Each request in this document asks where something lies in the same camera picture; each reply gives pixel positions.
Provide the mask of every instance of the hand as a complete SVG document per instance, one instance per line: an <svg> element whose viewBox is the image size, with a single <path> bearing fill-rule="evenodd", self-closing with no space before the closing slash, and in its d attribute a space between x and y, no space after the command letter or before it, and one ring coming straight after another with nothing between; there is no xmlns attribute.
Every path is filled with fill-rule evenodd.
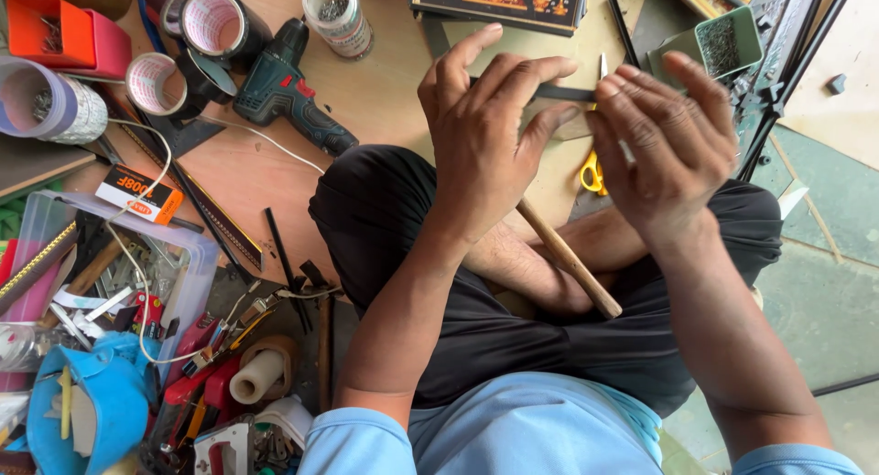
<svg viewBox="0 0 879 475"><path fill-rule="evenodd" d="M689 98L623 65L599 82L598 111L587 114L608 191L652 251L716 227L706 205L735 167L738 145L726 88L683 53L664 60Z"/></svg>
<svg viewBox="0 0 879 475"><path fill-rule="evenodd" d="M519 138L522 109L537 86L577 69L561 56L498 54L470 88L467 66L502 33L500 24L490 24L468 35L431 66L418 88L437 166L431 212L444 231L471 244L516 207L549 138L580 113L574 103L544 109Z"/></svg>

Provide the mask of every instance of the workbench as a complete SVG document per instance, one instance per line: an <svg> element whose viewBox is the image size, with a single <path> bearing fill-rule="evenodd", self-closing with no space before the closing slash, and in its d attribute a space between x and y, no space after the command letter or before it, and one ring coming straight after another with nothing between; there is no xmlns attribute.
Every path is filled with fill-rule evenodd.
<svg viewBox="0 0 879 475"><path fill-rule="evenodd" d="M301 0L243 0L276 31L292 17L302 16ZM643 0L619 0L629 28L635 26ZM433 147L423 118L416 88L432 62L419 22L412 16L406 0L361 0L363 11L374 28L374 48L364 59L351 62L336 56L321 37L312 31L301 68L309 87L316 90L318 107L329 105L331 117L354 133L361 144L395 144L411 149L433 163ZM606 0L589 0L588 12L573 38L506 28L503 39L487 49L470 68L479 75L494 54L501 51L529 57L565 55L577 60L580 68L565 80L569 87L592 89L598 80L599 55L604 52L613 70L623 59L624 50ZM132 36L135 55L152 51L143 30L137 5L133 4L119 25ZM456 43L481 23L445 24L450 43ZM176 45L165 39L165 46L176 54ZM236 76L239 85L244 76ZM124 86L113 86L118 96ZM230 105L211 104L209 116L244 123ZM284 119L261 130L284 147L321 168L332 158L297 133ZM153 161L117 125L106 131L122 160L154 177L160 171ZM579 189L577 173L591 147L591 139L550 143L540 171L526 192L548 222L555 226L568 220ZM254 275L284 282L280 260L276 258L263 209L271 207L290 262L299 266L311 259L328 278L338 281L330 255L314 222L309 217L309 199L315 191L319 173L296 161L262 137L247 130L226 129L183 155L180 163L230 216L263 248L265 267L261 273L246 258L241 262ZM64 182L68 191L94 193L106 175L107 166L89 166ZM192 204L186 202L176 216L203 224ZM524 219L513 211L507 222L523 237L533 237ZM220 265L226 260L221 256Z"/></svg>

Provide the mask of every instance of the cordless drill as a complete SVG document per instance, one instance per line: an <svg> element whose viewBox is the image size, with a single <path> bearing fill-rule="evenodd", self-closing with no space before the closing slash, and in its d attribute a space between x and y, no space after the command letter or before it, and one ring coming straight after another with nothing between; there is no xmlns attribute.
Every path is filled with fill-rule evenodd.
<svg viewBox="0 0 879 475"><path fill-rule="evenodd" d="M250 69L232 109L260 127L284 114L312 144L338 157L358 141L315 106L315 92L305 85L305 76L299 70L308 43L309 28L305 22L285 22Z"/></svg>

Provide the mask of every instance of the scissors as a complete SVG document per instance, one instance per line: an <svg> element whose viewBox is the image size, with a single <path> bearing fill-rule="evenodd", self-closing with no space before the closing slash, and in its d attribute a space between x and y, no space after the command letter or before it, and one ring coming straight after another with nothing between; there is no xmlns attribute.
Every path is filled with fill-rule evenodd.
<svg viewBox="0 0 879 475"><path fill-rule="evenodd" d="M599 64L599 79L604 78L608 75L608 59L604 53L601 54ZM586 172L591 173L591 182L586 183ZM608 194L608 189L605 189L604 186L604 173L601 171L601 165L599 165L599 157L595 154L595 149L592 148L589 151L589 155L586 158L586 163L580 168L580 185L583 186L584 189L587 189L590 192L596 192L599 196L604 196Z"/></svg>

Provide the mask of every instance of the shirt sleeve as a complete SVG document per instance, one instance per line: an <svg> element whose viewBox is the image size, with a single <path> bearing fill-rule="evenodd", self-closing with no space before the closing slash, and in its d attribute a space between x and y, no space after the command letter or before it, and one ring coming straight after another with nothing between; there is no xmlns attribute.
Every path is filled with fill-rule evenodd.
<svg viewBox="0 0 879 475"><path fill-rule="evenodd" d="M840 453L809 444L773 444L739 458L733 475L863 475Z"/></svg>
<svg viewBox="0 0 879 475"><path fill-rule="evenodd" d="M415 461L409 437L394 419L367 408L339 408L311 425L297 473L415 475Z"/></svg>

